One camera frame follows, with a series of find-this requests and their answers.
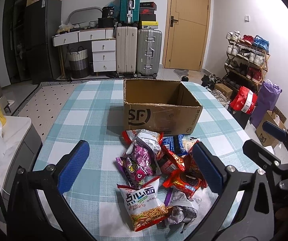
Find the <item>white red noodle snack bag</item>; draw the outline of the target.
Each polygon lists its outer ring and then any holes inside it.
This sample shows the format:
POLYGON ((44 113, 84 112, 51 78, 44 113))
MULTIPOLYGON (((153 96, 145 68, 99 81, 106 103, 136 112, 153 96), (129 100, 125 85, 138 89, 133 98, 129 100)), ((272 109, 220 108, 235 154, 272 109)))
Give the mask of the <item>white red noodle snack bag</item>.
POLYGON ((117 185, 135 232, 142 231, 165 220, 169 208, 158 198, 160 176, 156 176, 141 188, 117 185))

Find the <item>small cardboard box on floor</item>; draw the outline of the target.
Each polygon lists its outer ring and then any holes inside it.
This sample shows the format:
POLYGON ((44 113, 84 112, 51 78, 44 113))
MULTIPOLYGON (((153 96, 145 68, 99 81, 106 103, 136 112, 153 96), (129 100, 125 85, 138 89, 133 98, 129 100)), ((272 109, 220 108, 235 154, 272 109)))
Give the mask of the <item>small cardboard box on floor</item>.
POLYGON ((279 115, 268 110, 255 133, 262 146, 271 146, 275 148, 280 143, 280 140, 285 139, 284 131, 287 131, 287 129, 279 115))

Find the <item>purple fabric bag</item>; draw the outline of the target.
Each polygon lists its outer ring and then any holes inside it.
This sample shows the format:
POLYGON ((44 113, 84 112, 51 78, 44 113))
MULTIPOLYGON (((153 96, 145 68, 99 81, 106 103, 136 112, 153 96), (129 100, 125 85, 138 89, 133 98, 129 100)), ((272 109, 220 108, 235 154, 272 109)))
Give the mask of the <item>purple fabric bag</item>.
POLYGON ((258 99, 251 114, 250 123, 257 128, 268 110, 272 111, 283 90, 270 80, 266 80, 261 85, 258 92, 258 99))

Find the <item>wooden shoe rack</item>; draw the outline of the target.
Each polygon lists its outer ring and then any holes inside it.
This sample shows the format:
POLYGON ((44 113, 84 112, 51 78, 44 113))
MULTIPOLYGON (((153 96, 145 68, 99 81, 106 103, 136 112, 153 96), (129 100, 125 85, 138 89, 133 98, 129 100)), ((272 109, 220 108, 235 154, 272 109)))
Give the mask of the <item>wooden shoe rack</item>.
POLYGON ((242 36, 239 31, 227 33, 226 40, 223 83, 235 91, 244 86, 258 93, 268 72, 269 41, 259 35, 242 36))

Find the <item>dark red snack bag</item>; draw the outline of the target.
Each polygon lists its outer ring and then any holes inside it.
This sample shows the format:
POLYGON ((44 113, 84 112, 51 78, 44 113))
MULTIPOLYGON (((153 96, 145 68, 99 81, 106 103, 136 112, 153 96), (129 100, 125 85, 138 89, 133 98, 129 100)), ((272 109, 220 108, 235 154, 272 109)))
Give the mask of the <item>dark red snack bag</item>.
POLYGON ((175 170, 185 171, 185 163, 182 158, 163 145, 158 157, 158 165, 163 174, 169 175, 175 170))

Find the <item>blue Oreo pack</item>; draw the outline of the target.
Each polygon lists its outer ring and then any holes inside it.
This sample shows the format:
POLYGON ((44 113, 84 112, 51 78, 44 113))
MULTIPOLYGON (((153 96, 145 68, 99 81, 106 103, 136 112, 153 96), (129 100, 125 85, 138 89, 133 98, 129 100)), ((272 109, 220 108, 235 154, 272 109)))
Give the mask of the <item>blue Oreo pack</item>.
POLYGON ((162 140, 162 145, 175 153, 177 156, 184 156, 187 154, 187 150, 184 148, 183 144, 184 136, 184 134, 179 134, 177 136, 165 137, 162 140))

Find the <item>purple silver snack bag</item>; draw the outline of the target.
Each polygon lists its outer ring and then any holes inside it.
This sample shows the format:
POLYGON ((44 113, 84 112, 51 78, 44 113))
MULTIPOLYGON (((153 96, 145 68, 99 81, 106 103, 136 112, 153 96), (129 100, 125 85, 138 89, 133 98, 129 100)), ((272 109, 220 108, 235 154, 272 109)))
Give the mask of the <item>purple silver snack bag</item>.
POLYGON ((156 155, 149 145, 136 138, 122 156, 116 157, 117 165, 135 189, 141 188, 150 176, 160 176, 156 155))

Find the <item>teal white checkered tablecloth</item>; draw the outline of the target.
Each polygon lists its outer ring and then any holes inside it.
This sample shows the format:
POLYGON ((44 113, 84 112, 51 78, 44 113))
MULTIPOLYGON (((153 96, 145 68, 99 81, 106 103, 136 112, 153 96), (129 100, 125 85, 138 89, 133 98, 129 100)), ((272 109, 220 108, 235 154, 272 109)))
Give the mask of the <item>teal white checkered tablecloth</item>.
MULTIPOLYGON (((258 166, 243 154, 247 133, 232 115, 201 85, 187 89, 203 106, 193 136, 225 165, 241 172, 258 166)), ((118 185, 126 180, 115 166, 126 145, 123 132, 123 82, 91 81, 79 85, 63 104, 35 163, 35 170, 56 164, 80 140, 90 154, 71 190, 64 194, 75 215, 97 240, 184 240, 190 230, 180 226, 132 229, 118 185)))

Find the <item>brown SF cardboard box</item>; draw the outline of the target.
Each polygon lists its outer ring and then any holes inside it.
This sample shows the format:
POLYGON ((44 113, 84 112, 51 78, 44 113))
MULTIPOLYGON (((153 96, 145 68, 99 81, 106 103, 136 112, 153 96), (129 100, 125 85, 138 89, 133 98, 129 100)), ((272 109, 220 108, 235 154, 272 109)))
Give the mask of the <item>brown SF cardboard box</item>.
POLYGON ((203 106, 184 82, 134 79, 124 84, 124 129, 191 134, 203 106))

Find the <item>silver red snack bag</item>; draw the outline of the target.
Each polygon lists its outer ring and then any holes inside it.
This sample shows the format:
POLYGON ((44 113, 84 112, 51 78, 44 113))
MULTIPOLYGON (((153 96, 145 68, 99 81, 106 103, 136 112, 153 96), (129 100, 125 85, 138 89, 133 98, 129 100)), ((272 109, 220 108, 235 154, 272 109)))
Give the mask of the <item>silver red snack bag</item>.
POLYGON ((122 132, 123 139, 130 145, 135 139, 139 138, 143 141, 152 152, 158 156, 161 152, 161 144, 164 133, 153 132, 146 129, 127 130, 122 132))

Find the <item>wooden door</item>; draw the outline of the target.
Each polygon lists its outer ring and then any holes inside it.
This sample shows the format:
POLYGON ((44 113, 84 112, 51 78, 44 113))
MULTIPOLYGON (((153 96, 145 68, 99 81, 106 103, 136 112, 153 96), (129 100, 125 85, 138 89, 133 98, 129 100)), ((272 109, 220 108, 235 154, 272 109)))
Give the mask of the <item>wooden door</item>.
POLYGON ((162 63, 200 71, 210 22, 211 0, 168 0, 162 63))

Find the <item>grey white laundry basket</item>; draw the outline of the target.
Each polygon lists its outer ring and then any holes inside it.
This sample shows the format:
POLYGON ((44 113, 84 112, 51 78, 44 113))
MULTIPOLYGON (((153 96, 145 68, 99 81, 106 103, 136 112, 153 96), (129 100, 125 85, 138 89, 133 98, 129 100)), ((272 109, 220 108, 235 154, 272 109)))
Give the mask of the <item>grey white laundry basket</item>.
POLYGON ((85 78, 89 75, 88 51, 83 46, 76 50, 71 48, 67 53, 71 77, 74 79, 85 78))

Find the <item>silver grey suitcase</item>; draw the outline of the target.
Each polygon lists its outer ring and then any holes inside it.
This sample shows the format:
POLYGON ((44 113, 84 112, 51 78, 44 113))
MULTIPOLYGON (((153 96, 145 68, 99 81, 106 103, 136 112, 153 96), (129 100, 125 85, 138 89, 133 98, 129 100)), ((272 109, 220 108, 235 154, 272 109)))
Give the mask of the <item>silver grey suitcase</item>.
POLYGON ((160 65, 161 46, 162 32, 160 30, 138 30, 136 55, 136 72, 138 77, 157 77, 160 65))

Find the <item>white drawer desk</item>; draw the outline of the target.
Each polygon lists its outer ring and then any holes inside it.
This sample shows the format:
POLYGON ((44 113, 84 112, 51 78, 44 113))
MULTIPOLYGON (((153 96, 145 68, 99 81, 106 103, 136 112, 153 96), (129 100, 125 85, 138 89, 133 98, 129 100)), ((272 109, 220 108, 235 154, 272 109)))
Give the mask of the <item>white drawer desk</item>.
POLYGON ((53 45, 75 45, 91 42, 91 59, 94 72, 116 71, 116 39, 113 28, 88 29, 53 36, 53 45))

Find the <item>beige suitcase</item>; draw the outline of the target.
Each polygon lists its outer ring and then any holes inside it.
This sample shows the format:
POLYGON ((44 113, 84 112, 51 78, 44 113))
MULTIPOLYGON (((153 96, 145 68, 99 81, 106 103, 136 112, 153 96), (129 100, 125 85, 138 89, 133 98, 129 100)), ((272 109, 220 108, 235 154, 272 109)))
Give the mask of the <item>beige suitcase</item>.
POLYGON ((116 70, 119 75, 136 72, 137 28, 117 27, 116 29, 116 70))

